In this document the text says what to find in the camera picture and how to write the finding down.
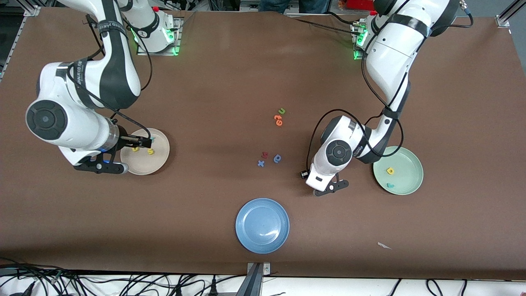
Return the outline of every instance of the white floor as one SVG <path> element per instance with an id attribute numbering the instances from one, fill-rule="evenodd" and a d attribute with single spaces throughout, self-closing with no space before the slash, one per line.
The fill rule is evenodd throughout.
<path id="1" fill-rule="evenodd" d="M 153 280 L 158 278 L 154 275 L 146 280 Z M 0 278 L 0 284 L 9 277 Z M 129 279 L 129 276 L 89 276 L 92 280 L 109 280 L 109 279 Z M 177 283 L 179 276 L 169 276 L 171 284 Z M 211 275 L 197 276 L 194 280 L 205 280 L 209 285 L 211 282 Z M 243 281 L 243 277 L 234 278 L 225 282 L 217 284 L 218 292 L 236 292 Z M 276 296 L 280 293 L 285 293 L 285 296 L 387 296 L 397 280 L 393 279 L 327 279 L 327 278 L 264 278 L 263 290 L 261 296 Z M 12 280 L 0 288 L 0 296 L 8 296 L 13 293 L 22 293 L 32 279 Z M 159 284 L 167 284 L 166 279 L 158 281 Z M 438 285 L 442 290 L 444 296 L 460 296 L 463 281 L 461 280 L 438 280 Z M 95 294 L 100 296 L 118 296 L 121 290 L 126 286 L 126 281 L 110 282 L 103 284 L 94 284 L 87 280 L 83 280 L 83 284 Z M 140 283 L 131 289 L 128 295 L 135 295 L 146 284 Z M 194 296 L 203 288 L 202 283 L 196 283 L 189 287 L 182 289 L 183 296 Z M 438 290 L 431 284 L 432 291 L 436 295 L 440 295 Z M 168 290 L 166 288 L 155 287 L 160 295 L 166 295 Z M 57 293 L 53 288 L 49 288 L 49 296 L 55 296 Z M 72 286 L 68 286 L 70 294 L 76 295 Z M 521 296 L 526 292 L 525 282 L 508 282 L 508 281 L 468 281 L 464 296 Z M 142 293 L 144 296 L 157 296 L 155 291 Z M 432 296 L 426 288 L 425 280 L 402 280 L 399 284 L 395 295 L 398 296 Z M 37 281 L 34 286 L 32 296 L 45 296 L 42 284 Z"/>

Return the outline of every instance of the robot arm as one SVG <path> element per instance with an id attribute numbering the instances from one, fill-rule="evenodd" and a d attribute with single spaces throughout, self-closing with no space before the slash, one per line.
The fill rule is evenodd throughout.
<path id="1" fill-rule="evenodd" d="M 357 24 L 365 27 L 365 34 L 356 37 L 355 44 L 364 50 L 367 72 L 385 94 L 388 106 L 374 130 L 346 116 L 329 122 L 306 182 L 318 191 L 325 191 L 352 157 L 363 163 L 381 158 L 409 95 L 408 72 L 418 50 L 426 38 L 440 34 L 443 26 L 454 21 L 458 2 L 375 0 L 375 8 L 379 15 Z"/>
<path id="2" fill-rule="evenodd" d="M 144 52 L 158 53 L 175 44 L 173 16 L 153 11 L 148 0 L 117 0 L 119 9 L 130 22 L 134 34 L 140 36 L 137 45 Z"/>
<path id="3" fill-rule="evenodd" d="M 119 7 L 109 0 L 61 2 L 97 18 L 106 55 L 99 61 L 85 58 L 44 66 L 37 82 L 37 99 L 26 111 L 27 126 L 43 141 L 59 146 L 77 170 L 125 173 L 126 164 L 113 162 L 115 152 L 124 146 L 149 148 L 151 140 L 128 135 L 115 121 L 94 111 L 128 108 L 140 94 Z M 111 154 L 111 160 L 105 162 L 102 153 Z"/>

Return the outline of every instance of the beige plate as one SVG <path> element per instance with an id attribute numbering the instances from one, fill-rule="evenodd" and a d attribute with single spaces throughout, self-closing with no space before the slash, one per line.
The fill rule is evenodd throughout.
<path id="1" fill-rule="evenodd" d="M 120 161 L 128 164 L 129 172 L 136 175 L 148 175 L 159 170 L 168 159 L 170 153 L 170 143 L 168 138 L 156 129 L 150 129 L 151 136 L 154 138 L 151 148 L 154 150 L 152 155 L 148 154 L 148 148 L 139 148 L 133 152 L 132 148 L 124 147 L 120 150 Z M 145 130 L 138 130 L 132 135 L 147 137 Z"/>

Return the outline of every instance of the blue plate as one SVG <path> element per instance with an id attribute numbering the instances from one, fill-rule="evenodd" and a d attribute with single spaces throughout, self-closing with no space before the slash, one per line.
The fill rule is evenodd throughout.
<path id="1" fill-rule="evenodd" d="M 289 216 L 271 199 L 247 202 L 236 218 L 236 234 L 247 250 L 268 254 L 279 249 L 289 236 Z"/>

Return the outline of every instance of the jeans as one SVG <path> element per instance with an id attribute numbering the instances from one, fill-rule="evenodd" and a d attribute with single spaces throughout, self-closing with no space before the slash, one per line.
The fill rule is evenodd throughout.
<path id="1" fill-rule="evenodd" d="M 290 0 L 259 0 L 258 11 L 284 13 Z M 299 0 L 299 13 L 324 13 L 329 0 Z"/>

